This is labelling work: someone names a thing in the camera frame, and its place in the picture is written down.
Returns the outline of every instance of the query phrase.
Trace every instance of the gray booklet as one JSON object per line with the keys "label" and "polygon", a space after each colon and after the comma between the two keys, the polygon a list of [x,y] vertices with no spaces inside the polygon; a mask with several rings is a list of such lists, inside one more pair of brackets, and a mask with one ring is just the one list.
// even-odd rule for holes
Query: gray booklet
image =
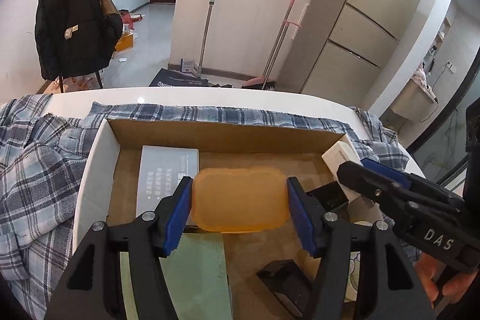
{"label": "gray booklet", "polygon": [[172,195],[184,176],[193,178],[196,174],[197,149],[144,145],[138,175],[137,217],[155,210],[160,199]]}

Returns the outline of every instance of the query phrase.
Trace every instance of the black jacket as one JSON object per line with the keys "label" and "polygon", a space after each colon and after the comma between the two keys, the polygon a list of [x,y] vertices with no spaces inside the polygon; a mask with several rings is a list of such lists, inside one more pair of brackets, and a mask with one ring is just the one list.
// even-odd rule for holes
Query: black jacket
{"label": "black jacket", "polygon": [[107,67],[122,29],[111,0],[38,0],[35,41],[42,77],[55,80]]}

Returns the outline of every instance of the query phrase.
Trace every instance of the screw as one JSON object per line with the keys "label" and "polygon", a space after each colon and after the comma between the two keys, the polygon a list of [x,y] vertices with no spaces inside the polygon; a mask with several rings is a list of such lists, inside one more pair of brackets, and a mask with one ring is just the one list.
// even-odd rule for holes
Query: screw
{"label": "screw", "polygon": [[104,226],[105,226],[105,223],[103,221],[97,221],[93,223],[92,229],[94,231],[101,231]]}
{"label": "screw", "polygon": [[386,231],[388,229],[388,224],[385,221],[377,221],[375,226],[381,231]]}
{"label": "screw", "polygon": [[326,212],[323,217],[327,220],[327,221],[330,221],[330,222],[334,222],[334,221],[337,221],[338,220],[338,216],[333,213],[333,212]]}
{"label": "screw", "polygon": [[154,218],[155,218],[155,213],[152,211],[146,211],[144,214],[142,214],[143,221],[152,221],[152,219]]}

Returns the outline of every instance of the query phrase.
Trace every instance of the broom handle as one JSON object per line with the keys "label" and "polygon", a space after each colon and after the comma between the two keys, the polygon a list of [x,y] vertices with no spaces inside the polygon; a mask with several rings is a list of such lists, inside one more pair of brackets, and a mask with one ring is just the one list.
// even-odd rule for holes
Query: broom handle
{"label": "broom handle", "polygon": [[289,23],[285,23],[285,25],[283,27],[283,31],[282,31],[282,34],[280,35],[280,39],[278,40],[278,45],[275,48],[275,52],[274,52],[274,55],[272,57],[272,61],[270,61],[270,64],[269,64],[270,66],[268,67],[268,70],[265,74],[265,78],[263,80],[263,84],[262,84],[262,88],[261,88],[262,90],[265,90],[265,86],[267,84],[268,77],[270,76],[270,72],[272,71],[273,65],[275,64],[275,60],[277,59],[278,53],[280,52],[280,48],[282,47],[282,43],[283,43],[283,40],[285,39],[285,35],[287,35],[287,30],[289,29],[289,26],[290,26]]}
{"label": "broom handle", "polygon": [[277,39],[275,40],[275,43],[272,47],[272,51],[270,52],[270,57],[268,58],[267,64],[265,65],[265,70],[263,71],[263,74],[262,74],[263,77],[266,77],[268,69],[270,68],[270,62],[272,61],[272,58],[275,54],[275,49],[277,49],[278,41],[280,41],[280,38],[283,33],[283,29],[287,24],[287,20],[290,16],[290,11],[292,11],[292,7],[294,3],[295,3],[295,0],[290,0],[289,8],[286,10],[286,14],[285,14],[285,18],[283,19],[282,26],[280,27],[280,30],[277,35]]}

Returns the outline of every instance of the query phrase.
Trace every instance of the cable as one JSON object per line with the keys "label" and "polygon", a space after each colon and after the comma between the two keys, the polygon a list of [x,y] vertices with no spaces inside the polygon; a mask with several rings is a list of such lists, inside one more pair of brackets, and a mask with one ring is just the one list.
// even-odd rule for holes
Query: cable
{"label": "cable", "polygon": [[438,79],[440,79],[440,76],[443,75],[443,72],[445,72],[446,69],[447,69],[447,62],[445,63],[445,66],[443,67],[443,71],[440,72],[440,75],[438,75],[437,80],[435,80],[435,83],[433,84],[433,86],[431,86],[431,89],[434,89]]}
{"label": "cable", "polygon": [[423,121],[420,121],[420,123],[428,121],[430,119],[430,117],[437,111],[437,109],[438,109],[438,99],[437,98],[435,98],[435,102],[437,102],[437,107],[435,107],[435,110],[431,112],[431,114],[428,116],[428,118],[424,119]]}
{"label": "cable", "polygon": [[400,126],[400,129],[398,129],[397,134],[400,134],[400,131],[402,130],[403,125],[405,125],[407,123],[407,121],[408,121],[408,119],[405,118],[405,121],[403,122],[402,126]]}

